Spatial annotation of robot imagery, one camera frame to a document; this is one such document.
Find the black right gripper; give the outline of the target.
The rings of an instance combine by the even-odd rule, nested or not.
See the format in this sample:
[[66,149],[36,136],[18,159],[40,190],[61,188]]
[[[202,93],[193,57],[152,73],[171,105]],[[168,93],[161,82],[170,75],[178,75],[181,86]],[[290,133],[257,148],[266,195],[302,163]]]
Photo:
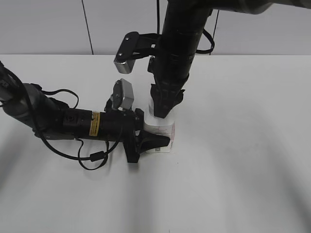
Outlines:
[[188,81],[194,53],[153,52],[151,57],[147,70],[154,76],[150,90],[154,115],[165,118],[183,100],[185,90],[182,87]]

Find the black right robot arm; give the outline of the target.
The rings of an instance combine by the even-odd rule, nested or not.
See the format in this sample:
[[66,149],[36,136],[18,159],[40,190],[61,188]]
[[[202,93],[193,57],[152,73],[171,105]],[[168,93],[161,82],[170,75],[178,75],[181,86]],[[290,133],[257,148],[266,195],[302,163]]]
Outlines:
[[154,76],[150,94],[154,115],[165,118],[183,100],[183,85],[190,75],[205,24],[213,10],[258,15],[272,4],[309,9],[309,0],[170,0],[162,34],[156,42],[148,70]]

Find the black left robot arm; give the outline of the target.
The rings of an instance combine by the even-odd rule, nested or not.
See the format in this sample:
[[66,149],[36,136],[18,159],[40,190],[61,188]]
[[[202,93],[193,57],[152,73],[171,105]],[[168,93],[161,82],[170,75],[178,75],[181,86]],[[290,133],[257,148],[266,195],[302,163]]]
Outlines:
[[101,161],[122,143],[127,161],[137,163],[140,154],[168,146],[170,138],[144,129],[144,112],[132,109],[134,101],[130,82],[119,79],[102,112],[69,107],[54,98],[55,91],[45,91],[34,83],[23,83],[5,66],[0,67],[0,102],[4,112],[30,127],[35,136],[49,147],[52,140],[99,140],[106,150],[71,159],[83,163]]

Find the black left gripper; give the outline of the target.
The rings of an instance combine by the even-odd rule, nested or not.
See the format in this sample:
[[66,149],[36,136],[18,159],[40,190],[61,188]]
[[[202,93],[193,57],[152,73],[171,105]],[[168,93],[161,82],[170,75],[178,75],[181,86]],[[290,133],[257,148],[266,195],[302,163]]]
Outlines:
[[169,137],[152,134],[143,130],[143,127],[143,110],[112,110],[101,113],[98,139],[122,142],[127,162],[137,163],[142,153],[166,147],[170,142]]

